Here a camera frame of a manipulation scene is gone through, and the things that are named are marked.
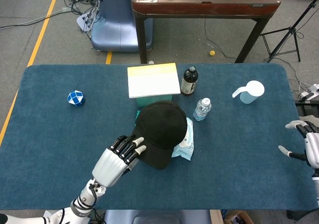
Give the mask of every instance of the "table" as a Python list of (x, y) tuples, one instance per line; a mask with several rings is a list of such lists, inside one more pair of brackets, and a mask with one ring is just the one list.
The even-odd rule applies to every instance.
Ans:
[[(189, 64), (178, 64), (181, 77)], [(192, 117), (203, 97), (212, 100), (204, 121), (194, 121), (194, 153), (164, 170), (139, 162), (108, 188), (98, 209), (317, 208), (312, 169), (277, 148), (304, 149), (285, 70), (276, 64), (196, 64), (198, 86), (173, 96)], [(245, 105), (231, 94), (249, 80), (265, 86)], [(71, 90), (86, 103), (67, 102)], [(67, 207), (91, 178), (102, 152), (134, 128), (126, 65), (36, 65), (26, 69), (0, 147), (0, 209)]]
[(279, 7), (281, 0), (132, 0), (141, 63), (147, 63), (144, 20), (147, 18), (252, 19), (251, 31), (235, 63), (242, 63)]

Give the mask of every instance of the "dark glass bottle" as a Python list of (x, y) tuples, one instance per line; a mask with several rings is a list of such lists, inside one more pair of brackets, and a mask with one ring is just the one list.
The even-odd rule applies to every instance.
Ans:
[(198, 72), (196, 67), (191, 66), (188, 68), (183, 75), (183, 79), (180, 85), (180, 92), (185, 96), (193, 94), (198, 79)]

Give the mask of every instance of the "robotic arm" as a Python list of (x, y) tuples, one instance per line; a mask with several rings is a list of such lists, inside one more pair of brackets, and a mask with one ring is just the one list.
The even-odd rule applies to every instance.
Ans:
[(309, 121), (295, 120), (285, 126), (296, 128), (305, 139), (305, 153), (294, 153), (279, 145), (280, 151), (290, 157), (306, 161), (315, 170), (313, 182), (315, 184), (317, 202), (319, 206), (319, 128)]
[(120, 136), (108, 147), (96, 163), (86, 187), (78, 198), (71, 202), (70, 207), (63, 208), (48, 218), (15, 218), (0, 214), (0, 224), (87, 224), (88, 217), (96, 205), (97, 200), (103, 196), (108, 187), (113, 186), (118, 179), (133, 169), (138, 157), (146, 150), (143, 137), (135, 139)]

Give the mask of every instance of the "yellow floor line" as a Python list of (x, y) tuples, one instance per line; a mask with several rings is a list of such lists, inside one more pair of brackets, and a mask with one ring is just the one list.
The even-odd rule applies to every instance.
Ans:
[(112, 52), (108, 51), (108, 55), (106, 56), (105, 64), (110, 65), (112, 60)]
[[(49, 10), (48, 10), (48, 13), (46, 14), (47, 16), (49, 16), (49, 15), (52, 14), (52, 11), (53, 11), (55, 2), (56, 2), (56, 0), (52, 0), (52, 1), (51, 1), (51, 4), (50, 4)], [(32, 54), (31, 54), (31, 57), (30, 57), (30, 60), (29, 60), (29, 62), (28, 62), (27, 67), (32, 66), (33, 63), (34, 63), (36, 54), (37, 54), (38, 49), (39, 49), (39, 47), (40, 47), (41, 41), (42, 41), (42, 39), (43, 39), (45, 30), (46, 30), (46, 27), (48, 26), (49, 20), (50, 20), (49, 18), (46, 19), (46, 20), (44, 20), (42, 29), (41, 29), (41, 31), (40, 31), (40, 34), (39, 34), (38, 39), (37, 39), (37, 41), (36, 41), (36, 44), (35, 44), (35, 46), (34, 46), (34, 49), (33, 49), (33, 52), (32, 52)], [(15, 99), (16, 99), (17, 94), (18, 94), (18, 91), (15, 93), (15, 96), (14, 96), (14, 99), (13, 99), (13, 101), (12, 101), (11, 107), (10, 107), (10, 109), (9, 109), (8, 115), (6, 116), (5, 121), (4, 121), (4, 124), (3, 124), (3, 127), (2, 127), (2, 129), (1, 129), (1, 133), (0, 133), (0, 146), (1, 146), (1, 144), (2, 144), (2, 141), (3, 141), (3, 138), (4, 138), (4, 134), (5, 134), (6, 128), (7, 128), (7, 126), (8, 126), (10, 117), (11, 117), (11, 113), (12, 113), (12, 110), (13, 110), (13, 107), (14, 107), (14, 104), (15, 104)]]

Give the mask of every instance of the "gray carpet floor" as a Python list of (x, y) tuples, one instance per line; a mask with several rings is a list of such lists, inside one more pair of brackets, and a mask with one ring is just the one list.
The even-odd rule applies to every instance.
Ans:
[[(18, 24), (45, 16), (51, 0), (0, 0), (0, 26)], [(306, 9), (310, 0), (282, 0), (278, 11), (270, 20), (265, 31), (272, 31), (292, 25)], [(57, 0), (54, 11), (65, 7), (63, 0)], [(305, 20), (316, 10), (312, 9)], [(34, 64), (96, 64), (105, 63), (106, 52), (92, 48), (90, 40), (76, 23), (76, 15), (66, 13), (50, 19), (44, 38), (38, 50)], [(291, 79), (291, 88), (297, 90), (293, 68), (299, 80), (308, 84), (319, 83), (319, 12), (303, 27), (299, 39), (301, 62), (296, 53), (280, 56), (274, 63), (285, 67)], [(25, 27), (0, 30), (0, 127), (2, 127), (13, 97), (19, 86), (23, 71), (30, 59), (42, 22)], [(206, 40), (203, 19), (157, 19), (155, 23), (155, 43), (148, 53), (149, 60), (155, 63), (231, 63), (234, 59), (225, 58), (214, 44)], [(251, 20), (210, 19), (206, 22), (206, 31), (210, 40), (216, 42), (223, 51), (236, 57), (254, 22)], [(284, 33), (268, 37), (273, 48)], [(294, 48), (290, 38), (282, 51)], [(216, 55), (209, 56), (210, 50)], [(263, 62), (268, 57), (265, 45), (260, 38), (245, 62)], [(138, 64), (138, 53), (114, 52), (112, 64)], [(0, 211), (17, 217), (38, 217), (43, 210)], [(292, 224), (284, 211), (249, 211), (255, 224)], [(319, 211), (301, 219), (300, 224), (319, 223)]]

